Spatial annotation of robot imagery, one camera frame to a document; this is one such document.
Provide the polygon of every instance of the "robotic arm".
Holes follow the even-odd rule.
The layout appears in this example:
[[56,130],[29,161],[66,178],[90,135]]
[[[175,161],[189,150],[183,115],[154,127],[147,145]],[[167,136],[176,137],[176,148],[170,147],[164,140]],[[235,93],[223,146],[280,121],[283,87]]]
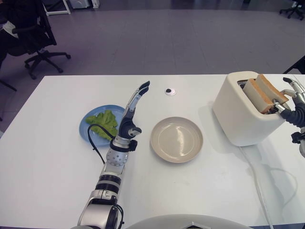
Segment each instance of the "robotic arm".
[[303,85],[289,78],[283,78],[289,83],[293,90],[283,90],[281,93],[292,97],[295,104],[295,111],[290,111],[284,106],[280,105],[278,101],[273,100],[274,109],[289,123],[300,127],[300,132],[295,132],[291,135],[292,142],[300,144],[300,152],[305,157],[305,88]]
[[148,91],[150,82],[142,84],[128,102],[117,136],[110,142],[106,163],[102,169],[95,190],[79,218],[78,226],[84,229],[116,229],[118,213],[122,208],[117,205],[118,193],[125,164],[130,151],[137,147],[137,141],[132,140],[142,131],[136,127],[132,119],[139,99]]

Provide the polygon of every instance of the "empty plate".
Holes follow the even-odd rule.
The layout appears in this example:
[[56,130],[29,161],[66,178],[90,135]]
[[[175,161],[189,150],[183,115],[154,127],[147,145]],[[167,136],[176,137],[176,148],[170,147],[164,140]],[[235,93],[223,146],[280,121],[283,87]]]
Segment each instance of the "empty plate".
[[151,145],[156,154],[173,163],[192,160],[200,152],[202,144],[198,126],[181,117],[163,119],[151,134]]

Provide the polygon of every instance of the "power cord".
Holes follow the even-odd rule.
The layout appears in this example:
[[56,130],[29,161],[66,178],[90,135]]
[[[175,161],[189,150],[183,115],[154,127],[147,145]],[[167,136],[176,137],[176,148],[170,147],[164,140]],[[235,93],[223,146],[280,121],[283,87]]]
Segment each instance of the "power cord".
[[99,150],[96,148],[94,142],[92,141],[91,139],[91,136],[90,136],[90,129],[93,127],[93,126],[98,126],[100,129],[102,129],[111,139],[114,139],[115,136],[113,136],[112,134],[110,134],[104,127],[102,127],[101,125],[98,125],[98,124],[91,124],[89,127],[88,127],[88,139],[89,139],[89,142],[91,143],[91,146],[93,147],[93,150],[95,150],[97,152],[97,154],[100,156],[100,158],[102,159],[102,162],[103,164],[105,164],[105,161],[103,159],[103,157],[101,156]]
[[274,227],[272,225],[272,221],[271,221],[269,213],[268,213],[268,210],[267,210],[266,200],[264,198],[263,191],[262,191],[261,185],[259,183],[256,171],[254,169],[254,166],[251,163],[250,159],[248,158],[247,154],[245,153],[244,149],[242,147],[239,147],[239,150],[243,154],[244,158],[246,159],[246,161],[248,162],[248,164],[249,164],[249,166],[250,166],[250,168],[252,170],[252,173],[253,173],[253,176],[254,176],[256,192],[257,192],[259,201],[261,202],[261,206],[263,208],[263,212],[264,212],[265,218],[266,218],[266,220],[267,220],[267,222],[269,224],[270,229],[274,229]]
[[120,224],[119,224],[119,227],[118,227],[118,229],[121,229],[122,225],[124,224],[124,222],[123,222],[124,211],[123,211],[123,208],[118,204],[114,205],[114,207],[117,208],[121,213],[121,221],[120,221]]

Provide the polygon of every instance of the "bread slice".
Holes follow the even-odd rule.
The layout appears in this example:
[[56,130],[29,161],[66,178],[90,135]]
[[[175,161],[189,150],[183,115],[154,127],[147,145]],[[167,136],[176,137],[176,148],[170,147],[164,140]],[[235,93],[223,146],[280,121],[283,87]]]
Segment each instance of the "bread slice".
[[288,98],[282,95],[273,85],[266,79],[263,74],[259,74],[256,78],[257,85],[265,92],[268,98],[272,101],[276,99],[280,104],[284,104],[288,101]]
[[268,111],[273,106],[272,101],[260,89],[254,79],[249,79],[247,81],[243,91],[260,113],[268,113]]

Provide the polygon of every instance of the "chair wheel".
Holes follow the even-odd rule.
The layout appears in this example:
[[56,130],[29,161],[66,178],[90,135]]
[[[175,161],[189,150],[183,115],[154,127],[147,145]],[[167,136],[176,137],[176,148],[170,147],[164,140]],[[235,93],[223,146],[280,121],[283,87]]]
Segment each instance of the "chair wheel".
[[36,79],[37,79],[36,76],[33,75],[33,74],[31,74],[31,73],[30,73],[30,77],[31,77],[33,80],[36,80]]

